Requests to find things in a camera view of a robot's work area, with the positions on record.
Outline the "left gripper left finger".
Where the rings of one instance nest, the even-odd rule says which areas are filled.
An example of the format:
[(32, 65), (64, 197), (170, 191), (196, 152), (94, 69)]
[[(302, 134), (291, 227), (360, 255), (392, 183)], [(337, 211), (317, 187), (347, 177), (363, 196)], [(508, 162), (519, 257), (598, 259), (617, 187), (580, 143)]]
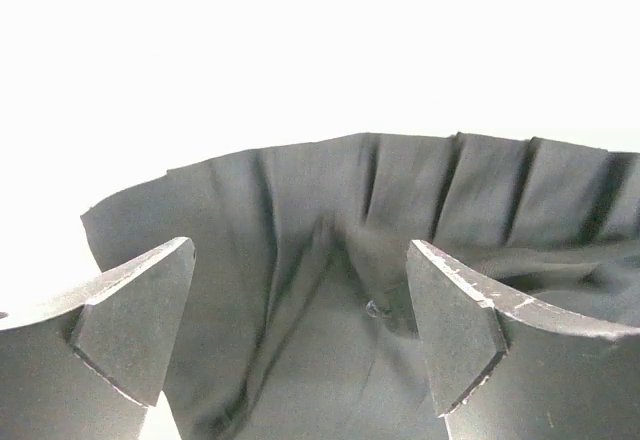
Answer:
[(4, 439), (137, 439), (195, 267), (176, 237), (40, 304), (1, 311)]

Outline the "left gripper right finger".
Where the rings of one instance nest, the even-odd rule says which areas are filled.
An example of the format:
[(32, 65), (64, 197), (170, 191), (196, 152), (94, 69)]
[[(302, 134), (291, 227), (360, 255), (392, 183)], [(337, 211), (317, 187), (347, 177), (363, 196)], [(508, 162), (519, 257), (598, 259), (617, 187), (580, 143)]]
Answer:
[(635, 439), (639, 331), (546, 303), (415, 240), (407, 279), (452, 439)]

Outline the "black pleated skirt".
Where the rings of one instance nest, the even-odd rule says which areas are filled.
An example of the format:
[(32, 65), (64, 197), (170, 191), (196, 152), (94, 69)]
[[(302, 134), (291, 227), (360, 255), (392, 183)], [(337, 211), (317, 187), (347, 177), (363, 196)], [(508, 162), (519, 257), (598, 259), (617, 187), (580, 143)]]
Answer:
[(425, 240), (546, 302), (639, 322), (639, 157), (357, 134), (168, 171), (82, 218), (109, 270), (190, 238), (163, 387), (185, 439), (442, 439), (406, 283)]

